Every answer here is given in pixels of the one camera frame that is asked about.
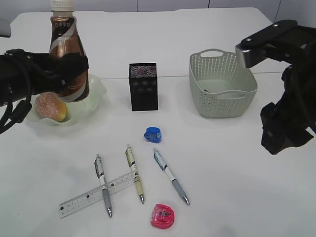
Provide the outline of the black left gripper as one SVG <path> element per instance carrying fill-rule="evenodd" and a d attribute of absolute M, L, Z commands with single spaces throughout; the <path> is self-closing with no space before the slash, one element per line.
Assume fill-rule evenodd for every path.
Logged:
<path fill-rule="evenodd" d="M 88 69 L 88 58 L 80 53 L 69 53 L 55 59 L 47 53 L 22 49 L 4 53 L 4 85 L 12 95 L 59 93 Z"/>

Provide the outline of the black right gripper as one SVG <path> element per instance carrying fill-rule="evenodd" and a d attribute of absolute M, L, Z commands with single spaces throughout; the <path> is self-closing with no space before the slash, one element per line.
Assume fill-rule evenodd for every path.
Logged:
<path fill-rule="evenodd" d="M 311 139 L 307 128 L 316 131 L 316 68 L 299 69 L 293 65 L 281 77 L 284 92 L 277 103 L 260 112 L 261 145 L 272 155 L 286 148 L 297 148 Z"/>

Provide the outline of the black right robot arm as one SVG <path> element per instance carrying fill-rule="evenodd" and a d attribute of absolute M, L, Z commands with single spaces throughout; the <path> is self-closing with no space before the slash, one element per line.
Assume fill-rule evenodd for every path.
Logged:
<path fill-rule="evenodd" d="M 281 79 L 284 93 L 274 104 L 262 108 L 262 146 L 272 155 L 305 145 L 307 128 L 316 129 L 316 30 L 296 26 L 268 41 L 269 58 L 288 62 Z"/>

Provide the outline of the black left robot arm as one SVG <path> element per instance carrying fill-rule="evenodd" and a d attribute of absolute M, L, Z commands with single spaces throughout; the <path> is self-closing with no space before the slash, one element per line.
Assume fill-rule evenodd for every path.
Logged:
<path fill-rule="evenodd" d="M 8 50 L 0 56 L 0 105 L 44 92 L 60 93 L 87 69 L 88 58 L 80 53 L 54 58 L 48 53 Z"/>

